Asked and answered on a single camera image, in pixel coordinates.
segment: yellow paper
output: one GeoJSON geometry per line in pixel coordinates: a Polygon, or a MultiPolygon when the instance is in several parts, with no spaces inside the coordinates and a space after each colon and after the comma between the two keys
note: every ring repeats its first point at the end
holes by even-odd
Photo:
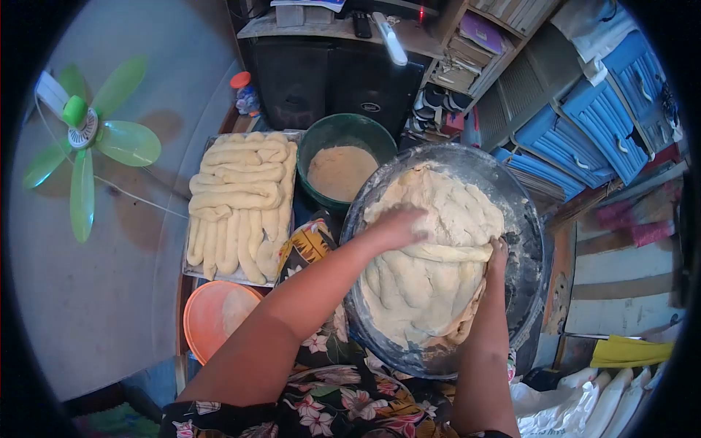
{"type": "Polygon", "coordinates": [[[659,364],[669,359],[673,342],[654,343],[611,335],[607,341],[598,341],[590,367],[632,368],[659,364]]]}

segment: fan blade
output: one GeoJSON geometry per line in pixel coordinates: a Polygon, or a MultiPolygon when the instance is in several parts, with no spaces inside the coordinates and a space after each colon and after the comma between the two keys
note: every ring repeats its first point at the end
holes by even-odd
{"type": "Polygon", "coordinates": [[[58,83],[66,90],[68,96],[78,96],[82,100],[86,100],[86,83],[75,64],[70,64],[61,70],[58,75],[58,83]]]}
{"type": "Polygon", "coordinates": [[[90,104],[92,108],[99,111],[100,119],[109,116],[136,90],[145,72],[146,57],[137,56],[122,62],[109,75],[97,91],[93,103],[90,104]]]}
{"type": "Polygon", "coordinates": [[[147,127],[133,122],[103,122],[95,142],[98,151],[127,166],[148,166],[161,154],[161,141],[147,127]]]}
{"type": "Polygon", "coordinates": [[[71,144],[68,142],[68,138],[63,137],[58,143],[52,143],[34,157],[34,160],[27,166],[22,185],[25,189],[37,187],[56,170],[69,153],[71,153],[71,144]]]}
{"type": "Polygon", "coordinates": [[[76,240],[85,243],[93,227],[95,213],[95,180],[93,153],[90,148],[76,154],[71,177],[71,227],[76,240]]]}

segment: white electrical cord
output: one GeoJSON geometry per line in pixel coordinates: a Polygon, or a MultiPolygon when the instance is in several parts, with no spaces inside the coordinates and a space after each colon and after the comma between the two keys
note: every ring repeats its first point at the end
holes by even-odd
{"type": "MultiPolygon", "coordinates": [[[[41,106],[39,105],[39,99],[38,99],[38,97],[36,96],[36,93],[34,93],[34,103],[36,104],[36,109],[37,109],[37,111],[39,111],[39,115],[41,116],[41,121],[43,122],[44,126],[46,127],[46,130],[48,131],[48,133],[51,135],[51,138],[53,138],[53,141],[56,143],[56,147],[59,148],[59,149],[61,149],[61,152],[66,156],[66,159],[68,160],[68,162],[71,163],[71,166],[73,166],[73,165],[74,165],[73,160],[71,159],[71,157],[69,156],[69,154],[67,154],[66,151],[64,151],[63,148],[60,146],[60,143],[59,143],[58,140],[56,139],[56,136],[53,134],[53,131],[51,130],[51,128],[49,128],[48,123],[46,122],[46,119],[44,118],[43,113],[41,112],[41,106]]],[[[119,190],[120,192],[124,193],[124,194],[127,195],[127,196],[131,196],[132,198],[134,198],[134,199],[136,199],[136,200],[140,200],[140,201],[143,202],[143,203],[146,203],[146,204],[149,204],[149,205],[153,205],[153,206],[156,207],[156,208],[160,208],[160,209],[163,210],[164,212],[167,212],[167,213],[170,213],[170,214],[174,214],[175,216],[180,216],[180,217],[183,218],[183,219],[189,219],[187,216],[183,216],[182,214],[176,213],[176,212],[174,212],[174,211],[172,211],[172,210],[169,210],[169,209],[166,208],[166,207],[161,207],[160,205],[158,205],[158,204],[156,204],[156,203],[153,203],[153,202],[151,202],[150,200],[145,200],[145,199],[143,199],[143,198],[140,198],[139,196],[136,196],[136,195],[134,195],[134,194],[131,194],[131,193],[127,192],[126,190],[122,189],[121,187],[117,186],[115,183],[110,182],[110,181],[107,181],[107,180],[104,179],[104,178],[98,177],[95,173],[93,173],[93,177],[94,177],[95,179],[97,179],[97,180],[100,180],[100,181],[104,182],[105,184],[107,184],[108,186],[112,187],[113,189],[119,190]]]]}

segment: purple folder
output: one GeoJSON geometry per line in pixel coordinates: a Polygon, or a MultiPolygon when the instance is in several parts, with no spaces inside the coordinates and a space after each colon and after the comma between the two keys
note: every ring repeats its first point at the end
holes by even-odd
{"type": "Polygon", "coordinates": [[[465,13],[460,21],[460,35],[496,55],[501,55],[501,34],[498,27],[477,14],[465,13]]]}

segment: green bucket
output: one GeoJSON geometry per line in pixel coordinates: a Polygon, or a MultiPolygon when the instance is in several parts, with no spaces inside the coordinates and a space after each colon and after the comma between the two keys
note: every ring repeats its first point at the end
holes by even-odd
{"type": "Polygon", "coordinates": [[[359,114],[333,114],[309,127],[297,149],[297,173],[302,187],[329,211],[345,213],[351,203],[322,195],[307,180],[309,165],[316,153],[335,146],[364,149],[375,158],[378,166],[382,166],[397,155],[397,144],[382,125],[359,114]]]}

